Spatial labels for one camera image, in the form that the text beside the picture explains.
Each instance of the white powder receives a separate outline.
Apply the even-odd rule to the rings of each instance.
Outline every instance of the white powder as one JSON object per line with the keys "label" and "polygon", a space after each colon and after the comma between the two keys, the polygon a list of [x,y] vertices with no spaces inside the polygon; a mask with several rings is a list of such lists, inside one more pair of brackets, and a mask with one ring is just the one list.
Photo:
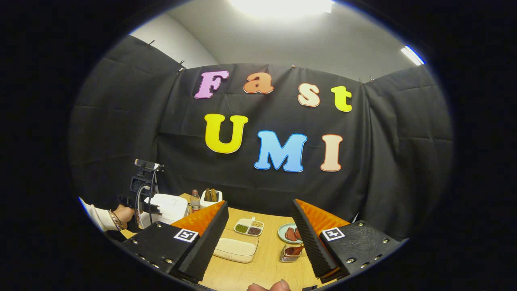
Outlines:
{"label": "white powder", "polygon": [[219,251],[241,256],[251,256],[255,253],[256,246],[249,242],[234,239],[220,238],[216,249]]}

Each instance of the plastic bottle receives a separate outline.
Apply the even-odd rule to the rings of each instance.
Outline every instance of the plastic bottle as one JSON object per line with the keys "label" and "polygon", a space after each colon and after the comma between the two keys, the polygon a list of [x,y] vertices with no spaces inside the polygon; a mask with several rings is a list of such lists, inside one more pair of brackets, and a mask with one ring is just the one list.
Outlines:
{"label": "plastic bottle", "polygon": [[196,189],[192,190],[192,196],[190,197],[190,205],[192,205],[192,213],[201,209],[200,200],[201,200],[201,198],[197,194],[197,190]]}

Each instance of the ceiling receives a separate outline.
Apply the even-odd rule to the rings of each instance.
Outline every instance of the ceiling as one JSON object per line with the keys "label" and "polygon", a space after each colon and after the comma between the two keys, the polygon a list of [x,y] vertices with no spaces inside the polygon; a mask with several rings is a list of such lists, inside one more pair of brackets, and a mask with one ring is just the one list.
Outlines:
{"label": "ceiling", "polygon": [[363,82],[415,66],[401,40],[337,3],[330,14],[299,18],[251,17],[230,0],[192,0],[167,14],[219,64],[293,64]]}

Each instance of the ceiling light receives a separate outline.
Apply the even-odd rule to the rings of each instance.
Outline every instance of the ceiling light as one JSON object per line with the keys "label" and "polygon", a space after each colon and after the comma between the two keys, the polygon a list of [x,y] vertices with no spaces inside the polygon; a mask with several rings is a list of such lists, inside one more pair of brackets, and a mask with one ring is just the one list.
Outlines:
{"label": "ceiling light", "polygon": [[400,50],[403,54],[406,55],[415,65],[420,66],[425,64],[425,62],[414,52],[410,47],[405,46]]}
{"label": "ceiling light", "polygon": [[230,0],[232,6],[243,13],[254,16],[304,16],[308,14],[330,13],[331,0]]}

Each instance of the white sleeve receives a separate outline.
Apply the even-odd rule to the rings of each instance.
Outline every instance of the white sleeve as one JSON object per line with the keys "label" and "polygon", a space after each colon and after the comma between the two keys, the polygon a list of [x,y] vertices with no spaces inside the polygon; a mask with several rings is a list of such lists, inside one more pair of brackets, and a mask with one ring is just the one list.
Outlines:
{"label": "white sleeve", "polygon": [[97,227],[102,230],[118,230],[117,226],[113,222],[110,216],[110,212],[106,209],[95,208],[95,206],[86,204],[81,197],[79,200],[84,206],[84,209],[90,216],[90,219],[94,222]]}

